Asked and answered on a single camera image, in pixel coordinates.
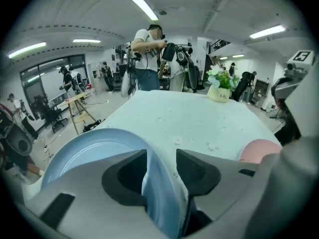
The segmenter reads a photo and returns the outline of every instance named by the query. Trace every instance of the person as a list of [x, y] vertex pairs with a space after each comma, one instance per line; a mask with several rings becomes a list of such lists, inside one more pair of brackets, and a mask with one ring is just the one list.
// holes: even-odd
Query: person
[[[65, 89], [68, 98], [75, 96], [75, 92], [72, 88], [72, 76], [71, 76], [70, 72], [68, 71], [68, 69], [65, 66], [63, 66], [60, 69], [59, 73], [63, 74], [63, 85], [60, 88]], [[76, 116], [77, 112], [76, 112], [76, 108], [75, 108], [74, 103], [70, 103], [70, 107], [71, 107], [72, 116], [73, 117]]]
[[158, 75], [157, 60], [160, 51], [166, 47], [162, 27], [152, 24], [149, 28], [137, 31], [131, 44], [133, 52], [141, 54], [141, 60], [136, 62], [136, 77], [141, 90], [151, 91], [160, 89], [159, 78], [162, 77], [165, 63], [161, 62]]
[[231, 76], [231, 77], [234, 77], [234, 75], [235, 75], [235, 63], [233, 62], [233, 63], [231, 63], [231, 65], [230, 65], [230, 68], [229, 68], [229, 75]]
[[254, 82], [256, 75], [257, 75], [256, 71], [254, 71], [253, 73], [244, 72], [242, 74], [242, 78], [232, 95], [233, 100], [239, 101], [240, 96], [243, 94], [246, 88], [247, 87], [249, 87], [249, 89], [251, 88], [251, 83]]
[[13, 113], [18, 114], [19, 118], [21, 119], [22, 125], [27, 130], [27, 132], [34, 138], [33, 143], [35, 143], [39, 135], [35, 131], [35, 129], [29, 124], [26, 114], [22, 111], [21, 102], [14, 97], [13, 93], [9, 95], [9, 101], [14, 105]]
[[114, 93], [113, 72], [105, 61], [103, 62], [103, 67], [101, 71], [104, 77], [104, 81], [109, 88], [109, 94], [113, 94]]

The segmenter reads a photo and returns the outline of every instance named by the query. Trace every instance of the cable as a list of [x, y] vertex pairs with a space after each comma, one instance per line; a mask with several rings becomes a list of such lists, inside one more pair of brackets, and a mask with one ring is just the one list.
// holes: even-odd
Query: cable
[[62, 130], [60, 130], [58, 132], [58, 135], [55, 137], [55, 139], [51, 142], [51, 143], [48, 143], [46, 146], [49, 146], [50, 144], [52, 144], [58, 137], [59, 135], [68, 127], [68, 125], [70, 125], [72, 122], [68, 123]]
[[86, 105], [88, 105], [88, 106], [97, 105], [97, 104], [101, 105], [101, 104], [108, 103], [108, 102], [109, 102], [109, 100], [106, 100], [103, 103], [94, 103], [94, 104], [86, 104]]

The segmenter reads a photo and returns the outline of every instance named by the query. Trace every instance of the ceiling light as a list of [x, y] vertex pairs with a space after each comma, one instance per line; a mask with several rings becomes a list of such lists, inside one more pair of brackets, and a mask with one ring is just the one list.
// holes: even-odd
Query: ceiling light
[[278, 25], [278, 26], [274, 26], [274, 27], [268, 28], [266, 30], [251, 34], [250, 37], [253, 38], [253, 39], [256, 39], [258, 37], [262, 37], [262, 36], [266, 36], [266, 35], [270, 35], [270, 34], [283, 32], [285, 30], [286, 29], [283, 26]]
[[101, 42], [101, 40], [74, 39], [73, 42], [94, 42], [94, 43], [99, 43], [99, 42]]
[[159, 18], [155, 15], [151, 7], [145, 2], [145, 0], [132, 0], [134, 3], [137, 4], [139, 8], [142, 9], [143, 12], [146, 13], [151, 20], [158, 20]]
[[35, 44], [35, 45], [31, 45], [29, 47], [25, 47], [23, 49], [20, 49], [14, 53], [11, 53], [10, 55], [8, 55], [9, 58], [13, 58], [17, 55], [20, 55], [21, 53], [24, 53], [24, 52], [27, 52], [29, 50], [33, 50], [33, 49], [36, 49], [36, 48], [40, 48], [40, 47], [43, 47], [46, 45], [46, 42], [42, 42], [42, 43], [38, 43], [38, 44]]

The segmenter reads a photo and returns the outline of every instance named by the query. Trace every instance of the glass wall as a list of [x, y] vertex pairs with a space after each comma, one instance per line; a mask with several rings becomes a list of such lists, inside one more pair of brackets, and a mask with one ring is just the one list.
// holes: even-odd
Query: glass wall
[[59, 90], [63, 84], [63, 75], [59, 73], [62, 66], [80, 73], [83, 81], [87, 81], [84, 55], [51, 60], [20, 73], [25, 97], [36, 120], [49, 107], [58, 105], [67, 98], [65, 90]]

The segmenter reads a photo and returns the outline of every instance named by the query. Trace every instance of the person in black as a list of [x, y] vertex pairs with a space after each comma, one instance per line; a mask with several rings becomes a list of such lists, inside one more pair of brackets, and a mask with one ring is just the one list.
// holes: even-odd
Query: person in black
[[257, 75], [256, 71], [254, 71], [253, 73], [244, 72], [231, 98], [235, 101], [239, 101], [240, 96], [243, 94], [243, 92], [245, 91], [247, 87], [251, 86], [251, 82], [255, 80], [256, 75]]
[[[68, 69], [65, 66], [63, 66], [59, 73], [63, 74], [63, 83], [64, 84], [62, 85], [62, 88], [65, 89], [68, 97], [70, 98], [70, 97], [75, 96], [74, 90], [72, 88], [72, 83], [73, 83], [72, 76], [69, 73]], [[74, 103], [71, 103], [70, 106], [71, 106], [72, 116], [75, 116], [76, 115], [76, 108], [74, 106]]]
[[114, 93], [113, 87], [113, 72], [106, 62], [103, 62], [103, 67], [101, 69], [106, 85], [109, 87], [109, 93]]
[[229, 68], [229, 75], [233, 77], [235, 75], [235, 63], [231, 63], [230, 68]]

